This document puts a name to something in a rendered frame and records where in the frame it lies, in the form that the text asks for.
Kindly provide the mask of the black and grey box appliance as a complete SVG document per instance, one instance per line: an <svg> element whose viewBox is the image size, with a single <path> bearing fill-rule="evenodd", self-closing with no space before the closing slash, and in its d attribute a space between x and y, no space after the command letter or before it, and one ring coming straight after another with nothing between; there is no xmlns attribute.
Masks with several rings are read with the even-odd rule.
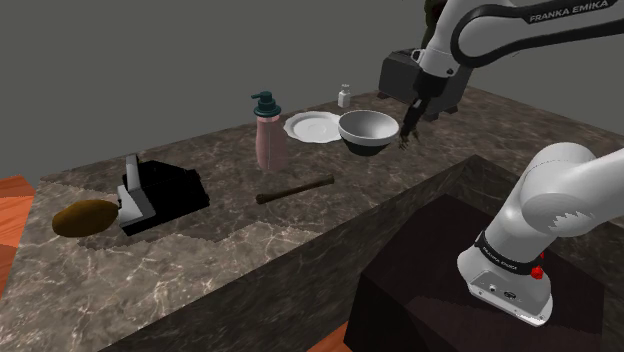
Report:
<svg viewBox="0 0 624 352"><path fill-rule="evenodd" d="M125 158L126 173L117 187L118 222L127 236L201 210L210 205L201 177L157 160Z"/></svg>

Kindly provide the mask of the dark brown wooden stick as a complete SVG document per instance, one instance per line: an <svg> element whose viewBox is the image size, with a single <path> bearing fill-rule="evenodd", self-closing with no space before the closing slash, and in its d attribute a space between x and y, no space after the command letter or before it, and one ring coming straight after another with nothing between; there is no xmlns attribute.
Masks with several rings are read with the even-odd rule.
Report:
<svg viewBox="0 0 624 352"><path fill-rule="evenodd" d="M287 190L282 190L279 192L274 192L274 193L261 193L261 194L257 194L255 196L255 201L257 204L265 204L268 202L271 202L273 200L277 200L280 198L284 198L290 195L294 195L297 193L301 193L307 190L311 190L314 188L318 188L318 187L322 187L322 186L326 186L326 185L330 185L333 184L335 182L334 176L333 175L327 175L326 177L304 184L304 185L300 185L291 189L287 189Z"/></svg>

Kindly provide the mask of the dark robot stand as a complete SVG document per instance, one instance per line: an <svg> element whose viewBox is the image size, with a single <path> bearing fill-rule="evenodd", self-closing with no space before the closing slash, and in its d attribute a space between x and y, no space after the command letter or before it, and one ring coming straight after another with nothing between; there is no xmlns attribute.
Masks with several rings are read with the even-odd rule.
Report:
<svg viewBox="0 0 624 352"><path fill-rule="evenodd" d="M490 220L448 195L417 210L360 276L344 338L352 352L600 352L604 287L552 251L543 326L469 293L456 260Z"/></svg>

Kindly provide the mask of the white scalloped plate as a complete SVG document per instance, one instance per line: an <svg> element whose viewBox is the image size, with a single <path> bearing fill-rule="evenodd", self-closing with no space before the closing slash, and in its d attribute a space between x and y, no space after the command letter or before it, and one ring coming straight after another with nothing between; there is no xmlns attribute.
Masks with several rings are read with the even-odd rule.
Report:
<svg viewBox="0 0 624 352"><path fill-rule="evenodd" d="M321 111L297 113L284 123L287 135L303 143L326 144L341 139L340 116Z"/></svg>

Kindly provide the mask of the pink soap dispenser teal pump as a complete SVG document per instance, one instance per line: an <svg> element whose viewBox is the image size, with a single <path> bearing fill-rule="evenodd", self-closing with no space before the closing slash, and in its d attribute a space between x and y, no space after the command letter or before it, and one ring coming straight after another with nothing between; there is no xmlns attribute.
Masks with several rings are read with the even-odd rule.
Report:
<svg viewBox="0 0 624 352"><path fill-rule="evenodd" d="M251 96L257 100L253 112L256 116L256 157L261 169L278 171L287 166L286 133L281 119L281 107L270 91Z"/></svg>

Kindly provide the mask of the white bowl with black outside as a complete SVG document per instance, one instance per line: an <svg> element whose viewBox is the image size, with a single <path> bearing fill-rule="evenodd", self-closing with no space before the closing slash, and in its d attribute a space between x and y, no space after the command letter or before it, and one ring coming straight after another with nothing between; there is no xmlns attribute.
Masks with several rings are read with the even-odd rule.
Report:
<svg viewBox="0 0 624 352"><path fill-rule="evenodd" d="M385 113L353 110L339 118L338 129L351 153L369 157L385 149L398 135L400 126Z"/></svg>

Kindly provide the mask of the brown potato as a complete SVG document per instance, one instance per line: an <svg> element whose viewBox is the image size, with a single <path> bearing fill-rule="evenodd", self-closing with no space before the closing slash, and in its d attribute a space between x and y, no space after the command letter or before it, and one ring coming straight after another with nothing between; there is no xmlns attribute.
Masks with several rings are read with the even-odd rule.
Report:
<svg viewBox="0 0 624 352"><path fill-rule="evenodd" d="M81 200L57 213L53 231L62 237L91 236L106 230L117 218L118 206L106 200Z"/></svg>

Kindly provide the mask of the dark grey kitchen appliance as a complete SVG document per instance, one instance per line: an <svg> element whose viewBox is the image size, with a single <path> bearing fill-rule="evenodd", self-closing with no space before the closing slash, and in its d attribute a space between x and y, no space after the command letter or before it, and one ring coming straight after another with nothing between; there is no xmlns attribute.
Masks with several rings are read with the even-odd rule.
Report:
<svg viewBox="0 0 624 352"><path fill-rule="evenodd" d="M392 97L402 103L409 103L416 98L413 84L419 66L413 58L415 50L409 48L393 51L383 60L378 84L380 99ZM447 82L442 94L431 100L422 119L432 122L438 119L440 113L456 113L471 74L471 68L460 66Z"/></svg>

